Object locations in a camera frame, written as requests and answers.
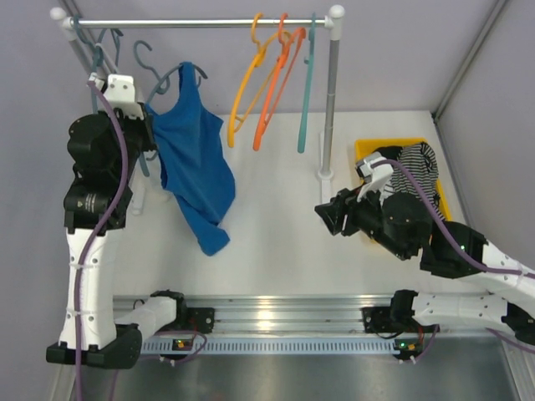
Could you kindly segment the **blue tank top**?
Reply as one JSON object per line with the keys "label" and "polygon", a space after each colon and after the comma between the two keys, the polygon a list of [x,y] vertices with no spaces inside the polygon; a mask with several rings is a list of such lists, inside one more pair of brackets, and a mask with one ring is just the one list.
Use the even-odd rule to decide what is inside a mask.
{"label": "blue tank top", "polygon": [[166,112],[145,107],[160,160],[160,182],[177,201],[199,247],[213,256],[230,241],[220,227],[236,196],[234,175],[223,154],[222,119],[207,110],[193,63],[177,69],[178,97]]}

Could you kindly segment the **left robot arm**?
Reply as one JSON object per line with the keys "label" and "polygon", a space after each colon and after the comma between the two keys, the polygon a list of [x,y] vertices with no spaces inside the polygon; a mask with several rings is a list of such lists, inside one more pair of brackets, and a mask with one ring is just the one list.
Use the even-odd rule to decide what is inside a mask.
{"label": "left robot arm", "polygon": [[129,369],[145,340],[188,324],[184,296],[171,290],[153,292],[142,306],[114,318],[114,269],[133,196],[130,178],[139,157],[155,148],[146,112],[100,111],[69,127],[74,180],[64,197],[68,303],[59,339],[46,351],[50,363]]}

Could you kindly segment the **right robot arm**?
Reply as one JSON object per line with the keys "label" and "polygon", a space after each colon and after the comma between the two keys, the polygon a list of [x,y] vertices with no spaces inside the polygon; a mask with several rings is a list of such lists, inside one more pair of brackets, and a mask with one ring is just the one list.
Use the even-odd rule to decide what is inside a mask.
{"label": "right robot arm", "polygon": [[381,317],[364,312],[368,332],[430,332],[437,326],[471,326],[534,343],[533,271],[494,246],[483,234],[455,221],[434,220],[415,195],[343,189],[315,206],[333,236],[364,233],[401,261],[419,257],[432,276],[479,285],[485,294],[440,296],[409,289],[394,293]]}

